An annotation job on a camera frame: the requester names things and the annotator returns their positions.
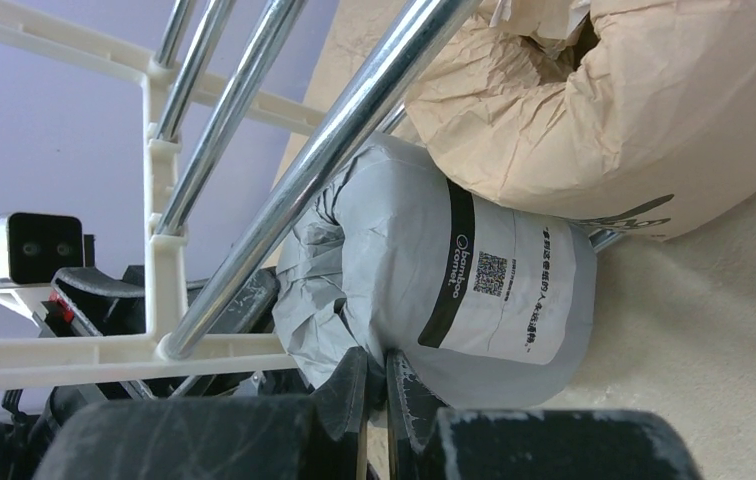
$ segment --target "crumpled kraft paper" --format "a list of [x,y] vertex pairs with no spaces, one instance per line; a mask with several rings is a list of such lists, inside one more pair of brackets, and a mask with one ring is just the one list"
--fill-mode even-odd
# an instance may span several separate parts
[[489,26],[533,39],[552,58],[575,44],[590,0],[485,0],[479,12]]
[[599,43],[572,73],[490,28],[491,3],[406,98],[459,185],[659,239],[756,192],[755,1],[592,0]]

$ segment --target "black stripe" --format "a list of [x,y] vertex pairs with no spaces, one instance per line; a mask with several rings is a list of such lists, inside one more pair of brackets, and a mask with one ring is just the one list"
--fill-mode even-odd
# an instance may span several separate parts
[[466,287],[469,284],[469,272],[472,270],[475,245],[475,207],[472,194],[457,186],[451,180],[449,184],[449,201],[452,210],[452,236],[449,238],[449,256],[446,260],[446,274],[431,318],[419,334],[419,344],[439,348],[443,339],[452,328],[460,308]]

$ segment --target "white wall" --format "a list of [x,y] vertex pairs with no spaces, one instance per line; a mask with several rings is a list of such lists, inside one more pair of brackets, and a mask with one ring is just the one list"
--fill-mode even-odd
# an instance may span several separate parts
[[[21,3],[154,49],[171,0],[24,0]],[[182,57],[203,10],[198,1]],[[264,0],[237,2],[209,70],[229,75]],[[263,89],[301,101],[337,7],[308,2]],[[184,160],[210,109],[194,105],[184,123]],[[139,87],[0,45],[0,213],[79,217],[96,235],[96,261],[111,275],[143,262],[142,122]],[[209,276],[266,197],[289,138],[246,120],[190,220],[190,278]],[[36,328],[0,307],[0,337]],[[24,403],[41,409],[45,391]]]

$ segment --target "grey bag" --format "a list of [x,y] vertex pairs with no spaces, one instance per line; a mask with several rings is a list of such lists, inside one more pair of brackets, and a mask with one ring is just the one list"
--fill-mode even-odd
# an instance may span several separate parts
[[579,228],[475,197],[376,134],[284,240],[273,315],[314,386],[350,347],[380,365],[398,348],[447,404],[518,408],[578,368],[595,277]]

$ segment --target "metal rail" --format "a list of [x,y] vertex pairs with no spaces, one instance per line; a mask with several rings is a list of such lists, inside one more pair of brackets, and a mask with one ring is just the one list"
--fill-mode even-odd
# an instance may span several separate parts
[[267,2],[240,63],[207,122],[192,160],[169,198],[155,233],[174,235],[181,230],[306,3],[307,0]]
[[[201,18],[201,23],[198,25],[195,37],[190,45],[187,60],[181,66],[175,85],[169,92],[169,98],[163,108],[163,116],[160,117],[154,138],[167,142],[174,140],[189,107],[193,86],[199,75],[207,68],[210,54],[216,48],[216,44],[219,43],[219,38],[222,36],[225,24],[228,23],[228,17],[231,15],[234,3],[236,3],[236,0],[208,1],[204,16]],[[171,20],[173,19],[170,19],[167,35],[172,30]]]
[[175,6],[172,7],[172,15],[163,33],[160,48],[154,52],[154,63],[160,67],[170,69],[175,64],[175,55],[184,38],[194,6],[195,0],[177,0]]
[[184,359],[313,197],[401,100],[481,0],[410,0],[325,116],[225,262],[164,339]]
[[405,119],[407,114],[404,111],[404,102],[399,100],[399,103],[396,104],[395,107],[393,107],[392,110],[390,110],[390,113],[387,114],[386,117],[384,117],[383,120],[381,120],[381,123],[378,124],[377,127],[375,127],[375,130],[383,133],[393,133],[393,130],[395,130],[399,124],[402,123],[402,120]]

